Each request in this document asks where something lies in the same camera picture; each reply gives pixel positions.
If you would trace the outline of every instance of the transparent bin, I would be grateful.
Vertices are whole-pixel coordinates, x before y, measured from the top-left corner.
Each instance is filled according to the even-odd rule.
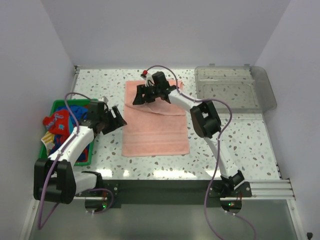
[[[259,66],[198,66],[195,69],[199,99],[225,101],[234,113],[265,113],[277,107],[266,71]],[[214,103],[219,113],[228,109]]]

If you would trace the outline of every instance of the glass panel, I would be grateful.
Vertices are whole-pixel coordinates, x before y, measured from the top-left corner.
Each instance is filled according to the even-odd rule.
[[[251,221],[259,240],[297,240],[287,201],[244,200],[240,215]],[[53,204],[46,203],[44,215]],[[209,208],[215,229],[227,240],[251,240],[253,231],[244,221]],[[91,215],[84,200],[61,204],[44,228],[34,222],[31,240],[217,240],[209,229],[201,205],[123,205]]]

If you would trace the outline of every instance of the red cloth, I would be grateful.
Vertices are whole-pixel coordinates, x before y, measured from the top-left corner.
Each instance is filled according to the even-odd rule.
[[[50,117],[46,116],[42,123],[50,133],[56,135],[58,134],[69,137],[74,129],[69,112],[66,109],[56,111]]]

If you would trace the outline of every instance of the white cable clip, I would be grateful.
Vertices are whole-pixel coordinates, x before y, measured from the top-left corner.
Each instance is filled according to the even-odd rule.
[[[56,150],[56,151],[57,151],[57,153],[58,153],[57,155],[60,155],[60,157],[63,155],[63,154],[62,154],[62,151],[61,151],[60,149],[58,149],[58,150]]]

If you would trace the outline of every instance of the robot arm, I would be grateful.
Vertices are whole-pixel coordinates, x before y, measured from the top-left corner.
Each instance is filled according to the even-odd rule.
[[[87,118],[82,120],[79,125],[79,131],[74,128],[59,149],[47,158],[40,158],[35,162],[33,196],[36,200],[41,199],[45,179],[57,158],[58,162],[46,187],[45,201],[69,204],[78,193],[103,188],[103,179],[100,173],[93,171],[74,172],[73,167],[80,154],[97,134],[102,132],[105,135],[127,125],[127,123],[116,106],[109,109],[106,102],[91,100]]]
[[[218,132],[221,131],[221,120],[213,102],[205,101],[199,103],[199,99],[193,97],[186,99],[175,85],[169,85],[165,74],[161,71],[152,75],[153,81],[150,81],[150,74],[147,71],[143,71],[141,76],[146,82],[137,86],[133,105],[152,103],[156,98],[160,97],[170,104],[182,107],[190,113],[193,128],[197,135],[200,138],[204,138],[213,155],[217,158],[218,149],[214,139],[218,137]],[[223,182],[221,191],[230,193],[245,182],[242,172],[235,164],[223,142],[220,143],[219,169]]]

